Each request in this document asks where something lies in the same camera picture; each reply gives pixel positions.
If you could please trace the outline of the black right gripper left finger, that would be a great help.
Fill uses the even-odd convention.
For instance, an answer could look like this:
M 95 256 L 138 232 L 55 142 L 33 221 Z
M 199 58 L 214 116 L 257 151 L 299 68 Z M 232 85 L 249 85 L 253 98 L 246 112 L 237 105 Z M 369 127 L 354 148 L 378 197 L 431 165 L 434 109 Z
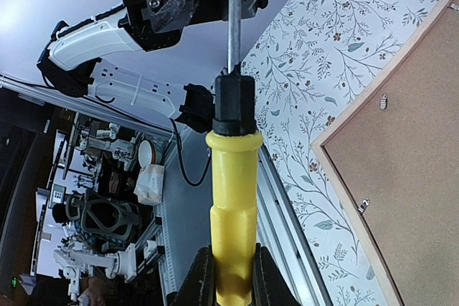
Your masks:
M 173 298 L 171 305 L 216 305 L 215 262 L 211 246 L 198 250 L 184 283 Z

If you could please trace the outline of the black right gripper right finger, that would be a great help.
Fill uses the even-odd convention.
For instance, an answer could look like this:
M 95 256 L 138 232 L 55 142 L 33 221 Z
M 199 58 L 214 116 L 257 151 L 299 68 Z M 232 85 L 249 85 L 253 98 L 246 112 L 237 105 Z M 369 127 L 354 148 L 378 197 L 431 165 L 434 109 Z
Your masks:
M 267 247 L 257 243 L 252 274 L 253 305 L 297 305 Z

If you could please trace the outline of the yellow handled screwdriver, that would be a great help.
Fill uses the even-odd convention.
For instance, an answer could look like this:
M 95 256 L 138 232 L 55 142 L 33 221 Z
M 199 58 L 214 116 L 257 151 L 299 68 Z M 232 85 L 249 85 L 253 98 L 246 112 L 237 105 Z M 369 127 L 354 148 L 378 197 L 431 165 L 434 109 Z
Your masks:
M 240 72 L 242 0 L 228 0 L 227 74 L 215 80 L 210 209 L 218 305 L 250 305 L 257 231 L 255 81 Z

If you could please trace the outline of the pink wooden photo frame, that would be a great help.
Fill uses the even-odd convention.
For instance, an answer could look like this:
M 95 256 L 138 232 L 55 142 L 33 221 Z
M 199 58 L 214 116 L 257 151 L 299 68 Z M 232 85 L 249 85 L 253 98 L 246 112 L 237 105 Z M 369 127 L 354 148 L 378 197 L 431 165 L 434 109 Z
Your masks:
M 312 148 L 387 304 L 456 305 L 458 0 L 439 0 Z

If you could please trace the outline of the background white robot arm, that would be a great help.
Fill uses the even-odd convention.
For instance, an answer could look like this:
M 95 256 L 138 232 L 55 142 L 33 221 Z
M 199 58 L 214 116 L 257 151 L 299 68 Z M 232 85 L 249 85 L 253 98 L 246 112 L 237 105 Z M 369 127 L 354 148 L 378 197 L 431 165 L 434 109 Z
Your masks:
M 70 281 L 68 295 L 78 305 L 91 305 L 80 296 L 80 275 L 91 267 L 102 267 L 109 279 L 122 276 L 130 282 L 137 277 L 136 245 L 115 254 L 92 254 L 88 250 L 57 249 L 54 258 Z M 251 305 L 298 305 L 267 247 L 256 246 L 253 263 Z M 172 305 L 222 305 L 217 301 L 216 265 L 211 247 L 197 252 L 181 289 L 171 300 Z

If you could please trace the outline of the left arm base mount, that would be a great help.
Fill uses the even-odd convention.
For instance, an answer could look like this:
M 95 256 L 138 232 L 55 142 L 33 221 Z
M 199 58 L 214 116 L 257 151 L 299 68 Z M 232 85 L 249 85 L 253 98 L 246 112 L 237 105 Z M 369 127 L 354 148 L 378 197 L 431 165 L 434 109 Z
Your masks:
M 214 117 L 214 96 L 201 85 L 188 84 L 184 90 L 186 97 L 184 104 L 179 106 L 180 114 L 176 122 L 198 133 L 210 132 Z

